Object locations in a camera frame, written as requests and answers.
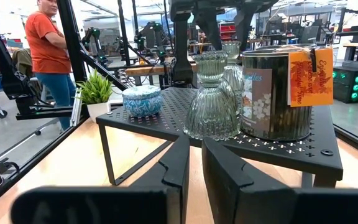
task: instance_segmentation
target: man's arm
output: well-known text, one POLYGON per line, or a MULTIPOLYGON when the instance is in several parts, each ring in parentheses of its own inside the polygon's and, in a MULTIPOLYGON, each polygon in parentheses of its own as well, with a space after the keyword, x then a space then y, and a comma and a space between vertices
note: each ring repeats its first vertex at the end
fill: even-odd
POLYGON ((45 34, 45 38, 54 46, 60 47, 62 49, 67 49, 66 39, 64 39, 63 37, 60 37, 55 32, 49 32, 49 33, 45 34))
POLYGON ((34 19, 34 27, 40 38, 45 37, 54 46, 67 49, 65 38, 57 34, 55 26, 47 16, 38 15, 34 19))

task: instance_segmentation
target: clear glass bottle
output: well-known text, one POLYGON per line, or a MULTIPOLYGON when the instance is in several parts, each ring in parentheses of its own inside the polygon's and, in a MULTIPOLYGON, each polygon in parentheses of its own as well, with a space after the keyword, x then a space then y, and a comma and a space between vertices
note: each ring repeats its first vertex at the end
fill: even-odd
POLYGON ((196 139, 204 136, 226 140, 239 132, 236 106, 221 88, 223 71, 227 64, 225 52, 196 55, 197 76, 201 88, 191 102, 183 131, 196 139))
MULTIPOLYGON (((209 51, 209 52, 203 52, 203 55, 214 55, 214 54, 227 54, 227 52, 223 51, 223 50, 219 50, 219 51, 209 51)), ((229 82, 225 79, 222 78, 221 82, 218 86, 218 88, 220 88, 221 90, 223 90, 225 92, 225 94, 227 95, 227 97, 229 98, 229 100, 232 101, 234 110, 237 111, 237 100, 236 100, 236 95, 234 93, 234 90, 232 89, 232 87, 230 86, 229 82)))
POLYGON ((224 41, 222 43, 222 49, 228 54, 227 65, 224 67, 223 78, 233 89, 236 97, 237 114, 239 114, 242 109, 242 90, 244 88, 242 67, 237 64, 237 58, 240 54, 240 45, 241 42, 239 41, 224 41))

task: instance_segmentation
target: blue jeans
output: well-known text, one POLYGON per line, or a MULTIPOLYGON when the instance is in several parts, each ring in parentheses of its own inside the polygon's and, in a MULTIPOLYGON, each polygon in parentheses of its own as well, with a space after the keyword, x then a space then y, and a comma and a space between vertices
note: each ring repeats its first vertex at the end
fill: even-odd
MULTIPOLYGON (((75 86, 69 74, 36 73, 35 76, 48 88, 55 99, 56 106, 73 106, 75 86)), ((70 117, 60 117, 59 121, 63 130, 70 127, 70 117)))

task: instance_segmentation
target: orange paper tag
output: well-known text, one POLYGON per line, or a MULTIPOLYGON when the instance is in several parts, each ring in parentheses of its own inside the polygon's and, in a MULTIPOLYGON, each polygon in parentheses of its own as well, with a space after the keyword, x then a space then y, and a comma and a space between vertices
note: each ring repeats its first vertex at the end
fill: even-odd
POLYGON ((316 72, 310 54, 290 53, 288 63, 288 105, 315 106, 334 103, 333 50, 316 50, 316 72))

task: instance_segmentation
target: green plant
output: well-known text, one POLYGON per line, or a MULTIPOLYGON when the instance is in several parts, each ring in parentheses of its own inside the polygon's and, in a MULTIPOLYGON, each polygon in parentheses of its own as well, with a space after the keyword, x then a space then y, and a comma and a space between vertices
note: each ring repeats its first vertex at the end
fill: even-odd
POLYGON ((103 79, 95 70, 86 82, 77 83, 81 87, 81 97, 78 97, 86 105, 107 103, 112 94, 111 82, 103 79))

